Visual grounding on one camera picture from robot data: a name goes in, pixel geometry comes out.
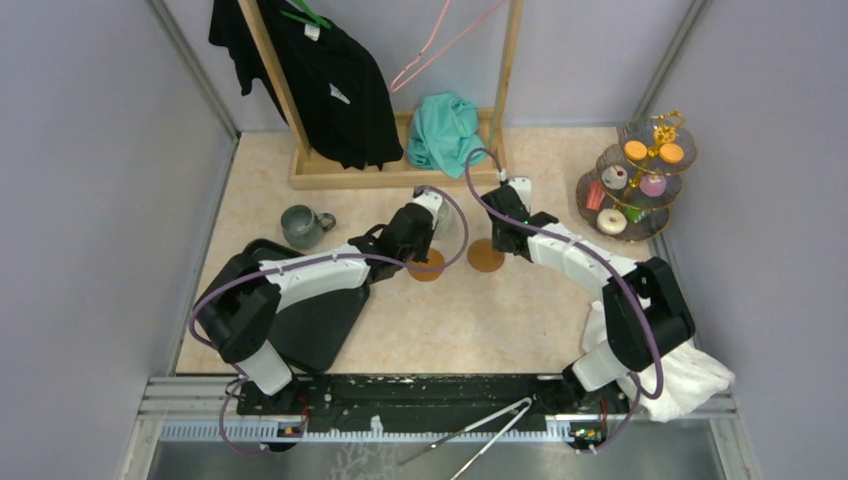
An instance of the green hanger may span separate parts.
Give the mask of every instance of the green hanger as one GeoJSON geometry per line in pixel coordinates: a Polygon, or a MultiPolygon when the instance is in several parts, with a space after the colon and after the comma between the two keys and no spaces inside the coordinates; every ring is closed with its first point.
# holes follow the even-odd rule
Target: green hanger
{"type": "Polygon", "coordinates": [[[327,30],[330,29],[330,22],[324,20],[323,18],[321,18],[321,16],[319,16],[315,12],[313,12],[312,9],[309,8],[306,5],[306,2],[304,2],[303,0],[292,0],[292,1],[301,10],[303,10],[303,13],[307,14],[309,16],[309,18],[312,19],[312,21],[309,21],[309,20],[302,18],[302,17],[299,17],[299,16],[297,16],[293,13],[285,12],[285,11],[282,11],[282,10],[280,10],[280,13],[282,13],[283,15],[285,15],[285,16],[293,19],[293,20],[297,20],[298,22],[305,23],[307,25],[312,25],[313,27],[324,27],[327,30]]]}

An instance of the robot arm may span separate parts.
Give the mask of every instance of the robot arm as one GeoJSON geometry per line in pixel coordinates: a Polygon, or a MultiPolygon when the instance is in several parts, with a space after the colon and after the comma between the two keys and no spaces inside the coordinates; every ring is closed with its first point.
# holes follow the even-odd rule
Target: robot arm
{"type": "MultiPolygon", "coordinates": [[[[579,238],[545,212],[530,215],[530,194],[530,180],[514,177],[483,195],[482,199],[511,219],[566,238],[579,238]]],[[[563,370],[566,390],[576,403],[627,372],[639,372],[653,364],[636,313],[606,268],[575,248],[573,240],[564,242],[509,224],[493,215],[490,218],[495,250],[520,255],[531,263],[552,268],[603,301],[607,340],[563,370]]],[[[695,325],[666,262],[657,257],[637,262],[590,242],[581,243],[609,262],[640,298],[661,356],[692,338],[695,325]]]]}
{"type": "Polygon", "coordinates": [[[327,252],[259,262],[236,255],[203,296],[244,275],[274,269],[277,273],[229,289],[201,309],[197,319],[225,362],[244,371],[263,393],[274,395],[292,380],[288,365],[267,340],[274,316],[301,300],[379,282],[402,268],[357,255],[425,261],[444,201],[441,195],[425,191],[398,210],[387,225],[377,225],[327,252]],[[302,264],[307,265],[286,269],[302,264]]]}

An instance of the metal tongs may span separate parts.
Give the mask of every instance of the metal tongs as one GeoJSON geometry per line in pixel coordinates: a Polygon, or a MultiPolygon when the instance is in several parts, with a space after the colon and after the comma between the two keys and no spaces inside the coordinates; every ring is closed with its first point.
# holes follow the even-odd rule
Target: metal tongs
{"type": "Polygon", "coordinates": [[[524,397],[521,400],[513,403],[512,405],[506,406],[506,407],[498,410],[497,412],[489,415],[488,417],[481,418],[480,420],[477,420],[476,422],[472,423],[471,425],[463,427],[462,429],[457,430],[456,432],[451,433],[450,435],[448,435],[446,437],[440,438],[439,440],[431,443],[430,445],[427,445],[420,452],[418,452],[415,455],[407,458],[406,460],[403,460],[402,462],[398,463],[398,466],[402,467],[402,466],[406,465],[407,463],[409,463],[409,462],[415,460],[416,458],[420,457],[421,455],[424,455],[427,452],[432,452],[433,450],[436,449],[436,447],[442,445],[443,443],[447,442],[448,440],[455,438],[455,437],[458,437],[459,435],[462,435],[463,433],[467,433],[467,432],[470,432],[470,431],[472,431],[476,428],[479,428],[480,426],[485,425],[485,424],[491,422],[492,420],[519,408],[522,405],[525,405],[525,407],[522,408],[521,410],[519,410],[518,413],[515,415],[515,417],[513,417],[513,419],[510,420],[509,423],[507,423],[504,426],[504,428],[500,429],[500,431],[498,431],[498,433],[491,440],[489,440],[489,442],[486,443],[486,445],[483,445],[483,448],[481,448],[479,452],[474,454],[474,456],[471,457],[471,460],[468,460],[468,462],[465,465],[463,465],[462,468],[460,468],[459,471],[456,472],[456,474],[453,477],[451,477],[451,479],[450,479],[450,480],[456,480],[457,478],[459,478],[460,475],[462,475],[463,473],[465,473],[466,470],[468,470],[468,467],[470,467],[471,464],[474,463],[475,460],[477,460],[478,458],[483,456],[483,454],[486,453],[486,451],[489,450],[489,448],[496,441],[498,441],[498,439],[501,438],[501,436],[504,433],[509,431],[510,428],[512,428],[516,423],[518,423],[518,421],[521,420],[521,417],[523,417],[524,414],[527,413],[528,410],[530,410],[530,406],[532,404],[533,404],[533,400],[531,400],[530,397],[524,397]]]}

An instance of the white tag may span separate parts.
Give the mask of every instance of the white tag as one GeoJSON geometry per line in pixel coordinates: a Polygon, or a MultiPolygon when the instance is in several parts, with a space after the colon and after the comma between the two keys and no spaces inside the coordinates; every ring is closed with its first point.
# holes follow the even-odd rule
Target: white tag
{"type": "Polygon", "coordinates": [[[346,104],[350,105],[350,100],[348,100],[348,99],[347,99],[347,97],[345,97],[345,96],[344,96],[344,93],[342,93],[342,92],[341,92],[338,88],[336,88],[336,86],[335,86],[335,85],[333,85],[332,83],[330,84],[330,95],[331,95],[331,96],[333,96],[333,97],[336,97],[336,98],[338,98],[339,100],[341,100],[341,101],[345,102],[346,104]]]}
{"type": "Polygon", "coordinates": [[[317,42],[318,36],[321,35],[321,29],[312,25],[304,25],[303,34],[309,37],[309,39],[313,42],[317,42]]]}

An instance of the wooden tray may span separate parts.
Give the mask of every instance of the wooden tray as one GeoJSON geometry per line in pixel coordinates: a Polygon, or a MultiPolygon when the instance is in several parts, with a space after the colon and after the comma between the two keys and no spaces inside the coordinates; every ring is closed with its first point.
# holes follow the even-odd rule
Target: wooden tray
{"type": "MultiPolygon", "coordinates": [[[[395,112],[398,137],[404,150],[409,139],[409,126],[412,122],[410,111],[395,112]]],[[[477,134],[483,140],[484,145],[489,145],[489,132],[491,131],[494,109],[480,108],[477,117],[480,123],[477,134]]],[[[498,160],[503,168],[506,168],[506,155],[503,147],[503,133],[496,129],[496,148],[500,152],[498,160]]],[[[495,185],[498,183],[497,169],[491,158],[471,167],[471,179],[475,185],[495,185]]],[[[289,170],[289,183],[295,190],[329,190],[340,188],[402,188],[417,185],[465,185],[465,176],[453,179],[438,170],[421,170],[409,164],[404,154],[397,162],[383,165],[380,171],[377,167],[368,167],[365,170],[355,168],[343,168],[341,164],[318,153],[315,149],[305,153],[297,148],[292,158],[289,170]]]]}

